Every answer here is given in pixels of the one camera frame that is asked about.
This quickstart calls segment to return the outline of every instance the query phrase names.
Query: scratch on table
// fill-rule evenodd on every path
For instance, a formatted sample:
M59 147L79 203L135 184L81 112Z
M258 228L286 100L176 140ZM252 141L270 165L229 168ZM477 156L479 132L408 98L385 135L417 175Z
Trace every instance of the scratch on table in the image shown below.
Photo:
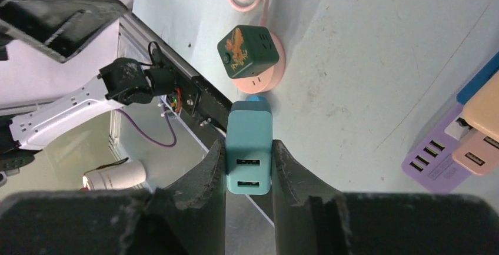
M437 76L435 77L435 79L432 81L432 83L430 84L430 86L428 86L428 88L426 89L426 91L424 91L424 93L422 94L422 96L419 98L419 100L416 102L416 104L414 104L414 106L412 107L412 109L407 113L407 115L405 115L405 117L397 124L397 126L385 137L385 139L383 139L383 141L378 145L376 146L376 149L374 149L373 153L376 152L379 147L381 145L383 145L383 143L385 143L385 141L393 134L393 132L395 130L398 129L398 127L402 124L402 122L405 121L405 119L411 114L411 112L414 110L414 108L419 104L419 102L421 101L421 99L426 95L426 93L428 92L428 90L430 90L430 88L433 86L433 84L435 84L435 81L437 80L437 78L440 76L440 74L442 74L442 72L444 71L444 69L446 68L446 66L449 64L449 62L451 61L451 59L454 57L455 53L457 53L457 51L459 50L459 48L461 48L461 46L463 45L464 41L466 40L466 38L468 38L468 36L470 36L470 33L471 31L473 31L473 29L475 29L475 27L477 26L478 22L480 22L481 18L483 17L483 15L485 14L485 12L487 11L488 7L490 6L490 4L492 4L492 1L493 0L490 0L489 3L487 4L487 6L485 7L484 11L481 13L480 17L478 17L477 21L475 22L475 24L471 27L470 31L468 32L468 34L466 34L466 36L464 37L464 39L461 41L461 43L459 44L459 46L455 49L455 51L453 52L453 54L450 56L450 58L447 60L447 62L445 63L444 67L442 67L442 69L440 70L440 72L437 74Z
M411 46L411 49L412 49L412 55L414 56L414 60L416 61L416 68L418 69L418 77L421 78L421 75L420 75L420 65L418 64L418 59L416 58L416 52L414 52L414 47Z

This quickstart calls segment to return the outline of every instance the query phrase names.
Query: teal power adapter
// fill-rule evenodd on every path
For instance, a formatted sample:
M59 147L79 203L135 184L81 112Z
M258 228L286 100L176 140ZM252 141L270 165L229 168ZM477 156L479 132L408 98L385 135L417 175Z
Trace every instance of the teal power adapter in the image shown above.
M234 194L270 191L272 111L263 97L232 105L225 138L227 189Z

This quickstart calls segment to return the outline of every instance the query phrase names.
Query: purple power strip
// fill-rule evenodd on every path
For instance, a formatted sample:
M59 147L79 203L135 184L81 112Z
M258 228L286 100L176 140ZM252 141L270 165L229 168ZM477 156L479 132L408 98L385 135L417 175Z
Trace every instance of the purple power strip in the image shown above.
M461 104L450 109L402 163L402 170L430 192L449 193L471 175L470 171L452 159L452 153L459 146L459 141L444 132L462 111ZM444 147L443 150L432 141ZM429 154L425 147L438 155L434 157Z

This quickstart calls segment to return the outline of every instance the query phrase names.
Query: dark green box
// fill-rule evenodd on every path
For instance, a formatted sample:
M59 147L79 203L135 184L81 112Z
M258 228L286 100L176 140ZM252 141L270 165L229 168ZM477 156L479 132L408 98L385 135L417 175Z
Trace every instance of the dark green box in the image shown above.
M217 48L230 78L255 77L279 61L279 53L266 27L238 25Z

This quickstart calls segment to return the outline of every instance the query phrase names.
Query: blue power adapter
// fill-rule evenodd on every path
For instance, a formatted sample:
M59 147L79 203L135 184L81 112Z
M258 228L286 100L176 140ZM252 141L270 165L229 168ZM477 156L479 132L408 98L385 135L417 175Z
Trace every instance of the blue power adapter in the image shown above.
M265 98L250 96L232 105L225 153L230 192L263 195L270 191L272 111Z
M466 86L457 94L457 102L465 105L487 81L494 76L499 69L499 53L490 59L490 61L475 75Z

